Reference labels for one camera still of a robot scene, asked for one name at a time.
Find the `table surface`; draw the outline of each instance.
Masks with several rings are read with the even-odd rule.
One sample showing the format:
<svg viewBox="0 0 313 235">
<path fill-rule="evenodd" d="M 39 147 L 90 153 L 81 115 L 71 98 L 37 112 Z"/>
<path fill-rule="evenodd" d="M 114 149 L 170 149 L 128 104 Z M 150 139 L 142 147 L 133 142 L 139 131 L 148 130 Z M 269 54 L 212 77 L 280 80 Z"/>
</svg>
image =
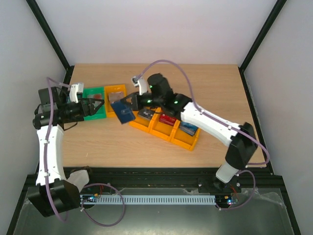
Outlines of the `table surface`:
<svg viewBox="0 0 313 235">
<path fill-rule="evenodd" d="M 71 83 L 84 82 L 85 88 L 125 84 L 127 94 L 137 89 L 131 78 L 145 64 L 77 64 Z M 246 94 L 236 65 L 181 65 L 188 74 L 196 101 L 205 109 L 232 122 L 253 123 Z M 162 73 L 174 92 L 190 96 L 187 83 L 173 66 L 150 68 L 145 78 Z M 162 140 L 139 129 L 121 125 L 116 117 L 79 122 L 65 131 L 64 166 L 93 167 L 219 167 L 227 147 L 201 131 L 193 151 Z M 263 162 L 260 148 L 251 162 Z"/>
</svg>

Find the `gray floor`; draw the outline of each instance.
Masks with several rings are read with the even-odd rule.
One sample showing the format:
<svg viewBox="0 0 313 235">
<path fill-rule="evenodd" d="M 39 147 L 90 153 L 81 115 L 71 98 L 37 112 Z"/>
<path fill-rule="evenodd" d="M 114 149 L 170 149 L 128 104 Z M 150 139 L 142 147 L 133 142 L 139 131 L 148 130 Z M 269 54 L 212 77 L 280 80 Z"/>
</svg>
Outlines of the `gray floor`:
<svg viewBox="0 0 313 235">
<path fill-rule="evenodd" d="M 268 193 L 277 189 L 263 189 Z M 177 190 L 124 190 L 126 194 L 177 194 Z M 103 228 L 93 224 L 79 209 L 69 213 L 63 224 L 55 216 L 44 218 L 28 201 L 23 206 L 15 235 L 291 235 L 287 211 L 272 199 L 252 199 L 242 209 L 218 211 L 215 206 L 129 205 L 123 220 Z M 96 205 L 89 214 L 102 223 L 113 223 L 122 211 L 120 205 Z"/>
</svg>

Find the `black metal frame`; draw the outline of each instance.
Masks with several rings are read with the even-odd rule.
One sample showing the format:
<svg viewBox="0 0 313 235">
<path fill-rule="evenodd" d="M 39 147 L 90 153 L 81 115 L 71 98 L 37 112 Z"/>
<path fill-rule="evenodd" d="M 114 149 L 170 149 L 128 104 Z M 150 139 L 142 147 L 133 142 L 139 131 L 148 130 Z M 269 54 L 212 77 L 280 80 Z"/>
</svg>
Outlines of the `black metal frame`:
<svg viewBox="0 0 313 235">
<path fill-rule="evenodd" d="M 69 65 L 36 1 L 26 1 L 32 12 L 34 13 L 36 19 L 38 20 L 40 26 L 42 27 L 43 31 L 45 32 L 56 54 L 58 55 L 61 63 L 66 69 L 67 72 L 64 78 L 64 83 L 69 84 L 74 70 L 74 66 Z M 257 38 L 255 39 L 242 65 L 238 68 L 253 117 L 253 121 L 256 127 L 256 132 L 261 144 L 263 145 L 265 145 L 264 138 L 261 132 L 260 123 L 257 118 L 256 110 L 251 98 L 250 91 L 248 89 L 244 72 L 248 67 L 250 61 L 252 60 L 254 54 L 256 53 L 257 49 L 259 48 L 260 44 L 262 43 L 263 39 L 265 38 L 266 34 L 268 33 L 270 27 L 273 25 L 279 12 L 282 10 L 286 1 L 287 0 L 277 0 L 275 6 L 269 14 Z M 64 169 L 66 176 L 68 176 L 73 169 L 74 168 L 72 167 L 66 167 Z M 281 176 L 274 175 L 271 163 L 269 163 L 265 168 L 252 168 L 250 170 L 255 175 L 257 186 L 259 188 L 279 188 L 281 190 L 284 203 L 287 206 L 287 211 L 294 234 L 301 234 L 292 210 L 292 206 L 283 178 Z M 92 171 L 94 178 L 98 182 L 110 182 L 117 188 L 181 188 L 181 185 L 183 185 L 185 188 L 198 188 L 199 179 L 212 179 L 217 171 L 217 168 L 92 168 Z M 24 199 L 26 197 L 27 189 L 35 185 L 36 178 L 37 173 L 27 176 L 7 235 L 13 234 Z M 253 181 L 249 174 L 241 175 L 240 183 L 243 188 L 251 188 L 253 186 Z"/>
</svg>

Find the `red card pack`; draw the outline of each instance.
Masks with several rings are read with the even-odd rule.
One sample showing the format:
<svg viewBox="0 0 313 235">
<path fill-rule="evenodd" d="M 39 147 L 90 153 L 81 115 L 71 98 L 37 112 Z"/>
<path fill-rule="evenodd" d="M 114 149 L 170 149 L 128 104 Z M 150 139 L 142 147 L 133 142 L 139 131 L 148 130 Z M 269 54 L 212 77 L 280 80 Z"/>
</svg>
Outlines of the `red card pack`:
<svg viewBox="0 0 313 235">
<path fill-rule="evenodd" d="M 165 114 L 161 114 L 159 122 L 168 124 L 170 126 L 174 126 L 176 120 L 177 119 L 175 117 L 170 117 L 170 116 L 167 116 Z"/>
</svg>

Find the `wooden table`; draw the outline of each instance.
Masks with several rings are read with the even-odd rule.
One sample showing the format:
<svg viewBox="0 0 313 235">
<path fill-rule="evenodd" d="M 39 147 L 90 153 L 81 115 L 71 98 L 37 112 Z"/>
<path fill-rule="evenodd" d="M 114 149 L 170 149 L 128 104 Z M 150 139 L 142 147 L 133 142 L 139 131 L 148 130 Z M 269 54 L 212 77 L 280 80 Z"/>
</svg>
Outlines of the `wooden table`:
<svg viewBox="0 0 313 235">
<path fill-rule="evenodd" d="M 131 78 L 142 72 L 143 64 L 78 64 L 71 83 L 85 88 L 125 84 L 127 93 L 137 89 Z M 246 94 L 236 65 L 181 65 L 188 74 L 196 101 L 205 109 L 236 123 L 253 123 Z M 173 66 L 153 66 L 145 74 L 162 73 L 174 92 L 190 96 L 187 83 Z M 201 131 L 193 151 L 186 150 L 128 124 L 116 117 L 79 122 L 64 134 L 64 166 L 93 167 L 219 167 L 227 147 Z M 263 162 L 260 148 L 251 162 Z"/>
</svg>

